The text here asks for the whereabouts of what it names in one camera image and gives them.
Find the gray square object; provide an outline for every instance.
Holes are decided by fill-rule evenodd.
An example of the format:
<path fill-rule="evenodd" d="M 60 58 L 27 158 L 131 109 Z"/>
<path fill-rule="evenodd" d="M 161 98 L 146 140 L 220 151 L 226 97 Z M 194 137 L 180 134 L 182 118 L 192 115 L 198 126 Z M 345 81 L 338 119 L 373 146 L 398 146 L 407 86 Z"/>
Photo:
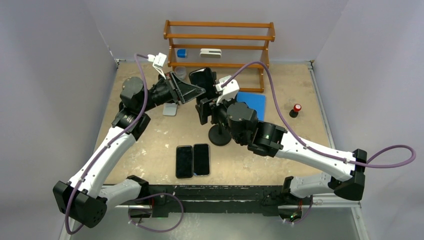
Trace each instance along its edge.
<path fill-rule="evenodd" d="M 175 104 L 175 103 L 165 103 L 163 105 L 162 114 L 164 116 L 175 116 L 177 114 L 177 104 Z"/>

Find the robotic arm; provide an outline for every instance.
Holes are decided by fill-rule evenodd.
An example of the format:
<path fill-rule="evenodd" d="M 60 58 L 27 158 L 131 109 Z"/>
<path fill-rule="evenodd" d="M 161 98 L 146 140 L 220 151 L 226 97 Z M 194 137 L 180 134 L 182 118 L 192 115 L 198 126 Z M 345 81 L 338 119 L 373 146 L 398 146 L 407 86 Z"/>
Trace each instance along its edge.
<path fill-rule="evenodd" d="M 260 121 L 254 109 L 244 102 L 237 102 L 239 86 L 236 80 L 222 87 L 228 77 L 216 82 L 216 73 L 210 68 L 202 68 L 190 73 L 188 84 L 179 80 L 174 72 L 159 80 L 148 90 L 146 111 L 164 103 L 185 104 L 196 98 L 196 110 L 202 125 L 211 116 L 211 123 L 228 132 L 231 138 L 260 156 L 285 158 L 320 169 L 323 173 L 307 177 L 287 177 L 280 195 L 287 203 L 297 202 L 309 195 L 335 193 L 337 196 L 358 201 L 364 190 L 365 167 L 343 163 L 329 157 L 318 155 L 298 143 L 284 127 Z M 108 209 L 126 201 L 149 195 L 149 183 L 137 176 L 129 176 L 123 182 L 102 188 L 107 176 L 122 155 L 140 138 L 150 118 L 143 114 L 141 119 L 121 135 L 113 144 L 110 139 L 128 127 L 140 112 L 144 101 L 142 80 L 138 77 L 127 79 L 122 85 L 119 112 L 112 122 L 104 141 L 88 162 L 67 183 L 58 181 L 53 188 L 59 210 L 66 212 L 71 192 L 79 180 L 82 183 L 76 190 L 69 216 L 89 228 L 96 226 Z M 367 153 L 363 150 L 344 152 L 304 140 L 308 146 L 350 161 L 365 162 Z M 103 146 L 107 149 L 93 164 L 94 156 Z M 81 178 L 82 172 L 93 164 L 89 174 Z"/>

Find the gray wall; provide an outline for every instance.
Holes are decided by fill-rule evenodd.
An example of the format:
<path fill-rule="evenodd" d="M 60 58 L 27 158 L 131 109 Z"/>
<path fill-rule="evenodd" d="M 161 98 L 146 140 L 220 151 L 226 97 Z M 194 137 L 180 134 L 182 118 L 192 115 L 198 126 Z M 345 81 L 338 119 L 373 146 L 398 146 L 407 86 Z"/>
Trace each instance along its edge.
<path fill-rule="evenodd" d="M 274 22 L 276 37 L 275 42 L 270 43 L 269 57 L 277 61 L 305 61 L 318 56 L 348 0 L 86 0 L 86 2 L 116 58 L 131 59 L 133 51 L 168 54 L 168 41 L 163 38 L 165 20 L 168 19 Z M 192 33 L 203 32 L 193 28 Z M 210 44 L 202 39 L 197 41 Z M 223 57 L 229 55 L 231 54 L 223 52 Z M 243 61 L 250 60 L 248 56 L 241 55 L 241 58 Z"/>
<path fill-rule="evenodd" d="M 90 157 L 115 75 L 83 0 L 0 2 L 0 239 L 58 239 L 52 189 Z"/>
<path fill-rule="evenodd" d="M 411 165 L 365 172 L 362 210 L 373 240 L 424 235 L 423 23 L 422 0 L 350 0 L 315 62 L 337 148 L 417 150 Z M 408 157 L 395 150 L 374 163 Z"/>

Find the red cap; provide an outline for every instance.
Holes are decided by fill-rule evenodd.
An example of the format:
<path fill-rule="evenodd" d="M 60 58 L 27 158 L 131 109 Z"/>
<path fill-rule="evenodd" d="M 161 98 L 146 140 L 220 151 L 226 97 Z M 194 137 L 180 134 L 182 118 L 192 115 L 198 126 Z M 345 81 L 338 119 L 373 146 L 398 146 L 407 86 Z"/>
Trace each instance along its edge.
<path fill-rule="evenodd" d="M 296 103 L 293 107 L 293 111 L 298 113 L 302 109 L 302 106 L 299 103 Z"/>

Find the table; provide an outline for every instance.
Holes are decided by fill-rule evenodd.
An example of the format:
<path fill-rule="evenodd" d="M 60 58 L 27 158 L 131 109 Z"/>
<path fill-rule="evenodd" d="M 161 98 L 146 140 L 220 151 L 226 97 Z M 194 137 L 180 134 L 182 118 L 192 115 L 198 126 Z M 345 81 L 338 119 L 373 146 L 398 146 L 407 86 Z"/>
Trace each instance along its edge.
<path fill-rule="evenodd" d="M 150 88 L 158 81 L 157 71 L 149 64 L 142 68 Z M 195 68 L 187 68 L 187 75 Z M 217 78 L 231 75 L 231 68 L 213 68 Z M 271 64 L 270 72 L 277 94 L 277 101 L 283 116 L 295 132 L 306 140 L 329 146 L 322 113 L 317 100 L 314 84 L 306 64 Z M 111 122 L 118 112 L 122 83 L 129 77 L 140 77 L 134 62 L 122 62 L 117 70 L 115 82 L 106 107 L 98 134 L 97 144 L 105 138 Z M 241 88 L 257 87 L 256 69 L 247 69 L 235 79 Z M 270 83 L 265 75 L 266 107 L 265 122 L 284 127 L 273 102 Z M 289 117 L 294 104 L 302 105 L 297 118 Z M 196 101 L 178 106 L 176 116 L 162 115 L 163 106 L 147 112 L 151 121 L 136 142 L 119 160 L 105 184 L 117 184 L 127 176 L 139 176 L 150 184 L 166 185 L 282 185 L 288 176 L 317 174 L 318 169 L 293 160 L 262 157 L 231 141 L 226 146 L 215 146 L 209 142 L 211 124 L 200 125 L 195 109 Z M 210 175 L 178 179 L 175 177 L 176 147 L 208 143 L 210 145 Z"/>

